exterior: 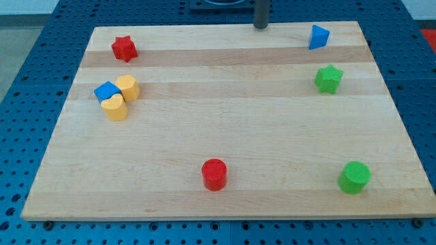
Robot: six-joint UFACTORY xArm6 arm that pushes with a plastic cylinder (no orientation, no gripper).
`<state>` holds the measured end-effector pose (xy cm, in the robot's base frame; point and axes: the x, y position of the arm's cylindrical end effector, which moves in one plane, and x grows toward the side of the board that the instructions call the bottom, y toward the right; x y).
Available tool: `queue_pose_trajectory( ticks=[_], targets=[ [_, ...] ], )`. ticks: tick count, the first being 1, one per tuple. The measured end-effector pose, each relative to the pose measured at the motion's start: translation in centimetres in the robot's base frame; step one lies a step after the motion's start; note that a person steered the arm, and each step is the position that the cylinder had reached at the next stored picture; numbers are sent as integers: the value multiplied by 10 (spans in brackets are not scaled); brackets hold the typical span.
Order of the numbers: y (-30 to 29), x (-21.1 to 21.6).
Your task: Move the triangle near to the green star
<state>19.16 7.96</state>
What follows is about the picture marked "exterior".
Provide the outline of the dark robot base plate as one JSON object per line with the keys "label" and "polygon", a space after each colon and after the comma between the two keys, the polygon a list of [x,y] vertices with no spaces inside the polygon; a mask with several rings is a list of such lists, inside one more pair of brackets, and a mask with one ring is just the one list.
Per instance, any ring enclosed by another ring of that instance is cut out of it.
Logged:
{"label": "dark robot base plate", "polygon": [[250,10],[255,0],[188,0],[191,11],[203,10]]}

